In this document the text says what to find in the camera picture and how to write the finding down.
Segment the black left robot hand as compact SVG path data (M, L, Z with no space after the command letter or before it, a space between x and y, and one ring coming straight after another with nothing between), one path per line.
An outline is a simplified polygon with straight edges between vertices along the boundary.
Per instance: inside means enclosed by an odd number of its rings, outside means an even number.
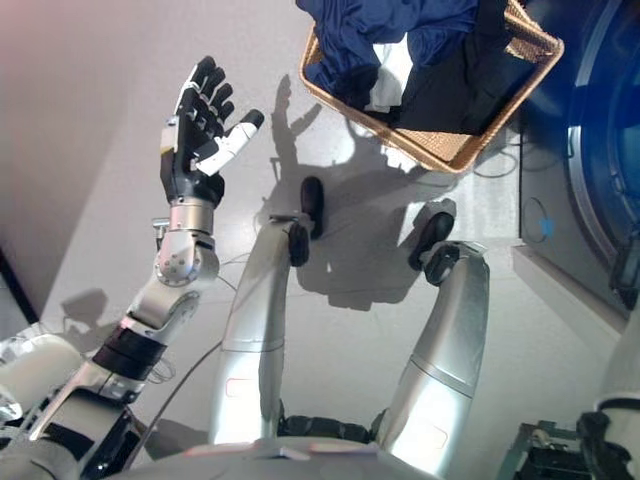
M160 180L169 203L197 199L218 206L225 193L220 170L248 144L264 122L252 109L234 126L232 86L210 56L202 58L183 83L161 136Z

